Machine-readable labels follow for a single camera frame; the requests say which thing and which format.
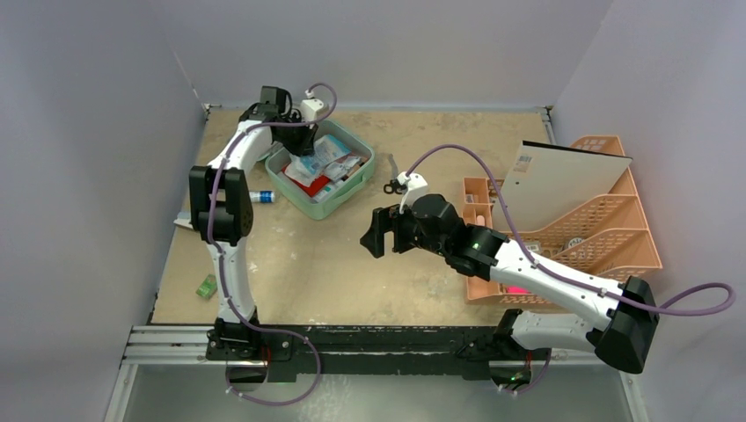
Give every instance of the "green object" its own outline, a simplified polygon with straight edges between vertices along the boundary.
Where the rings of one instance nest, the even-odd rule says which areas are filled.
[[[350,199],[352,195],[363,189],[365,183],[373,177],[373,172],[376,169],[376,152],[367,143],[337,122],[327,119],[319,123],[316,138],[318,139],[324,135],[333,135],[354,154],[367,158],[368,162],[363,164],[336,191],[330,193],[320,202],[314,202],[282,172],[285,165],[290,162],[290,154],[285,148],[275,152],[264,163],[275,190],[282,193],[282,196],[314,220],[326,218],[346,200]]]
[[[205,280],[197,288],[197,295],[209,299],[217,291],[217,280],[214,274],[205,277]]]

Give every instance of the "beige table surface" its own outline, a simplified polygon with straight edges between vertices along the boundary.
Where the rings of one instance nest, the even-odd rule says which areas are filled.
[[[210,114],[198,164],[206,164],[233,135],[239,111]],[[425,251],[390,252],[373,259],[359,244],[375,207],[400,197],[383,193],[391,177],[385,154],[403,171],[426,150],[462,144],[481,155],[496,177],[505,175],[521,140],[547,142],[538,113],[336,112],[332,116],[377,153],[369,184],[329,217],[314,221],[280,196],[274,204],[253,204],[254,225],[247,265],[259,318],[265,324],[489,325],[500,321],[499,305],[464,303],[464,277]],[[483,171],[456,150],[435,153],[417,170],[431,193],[441,193],[460,211],[463,177]],[[258,163],[251,190],[272,189]],[[152,317],[154,324],[211,324],[217,295],[195,293],[213,273],[197,233],[176,228]]]

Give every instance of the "orange basket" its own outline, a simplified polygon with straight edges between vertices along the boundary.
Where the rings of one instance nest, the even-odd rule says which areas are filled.
[[[584,136],[572,147],[620,156],[625,154],[621,141],[614,135]],[[491,210],[494,194],[489,192],[488,185],[487,178],[464,178],[462,216],[465,222],[476,223],[477,210],[485,207]],[[486,219],[486,225],[492,228],[491,218]],[[543,229],[520,234],[525,242],[539,241],[542,255],[607,279],[624,282],[630,276],[640,277],[662,268],[629,169],[609,193],[586,201]],[[576,237],[582,238],[582,242],[563,249],[568,240]],[[536,295],[508,293],[507,287],[500,282],[488,282],[477,277],[468,277],[466,280],[466,301],[556,306]]]

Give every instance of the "green plastic bin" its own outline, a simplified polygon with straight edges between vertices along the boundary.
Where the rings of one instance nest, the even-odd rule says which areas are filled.
[[[327,119],[319,123],[316,138],[318,139],[324,135],[333,135],[356,155],[368,158],[368,162],[356,171],[337,192],[332,193],[320,202],[315,202],[282,172],[285,165],[290,163],[290,153],[285,148],[280,149],[267,158],[264,164],[274,188],[314,220],[326,218],[342,205],[344,201],[350,199],[352,195],[363,189],[365,183],[370,180],[373,176],[373,171],[376,169],[376,152],[367,143],[363,142],[337,122]]]

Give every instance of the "white wall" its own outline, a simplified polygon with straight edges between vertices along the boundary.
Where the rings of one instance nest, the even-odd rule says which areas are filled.
[[[151,0],[203,102],[332,84],[344,106],[548,106],[611,0]]]
[[[0,2],[0,419],[104,416],[201,109],[143,0]]]
[[[616,0],[556,105],[559,141],[619,134],[665,269],[660,302],[707,281],[736,286],[727,313],[664,317],[643,374],[654,421],[746,415],[746,3]],[[703,295],[681,307],[705,307]]]

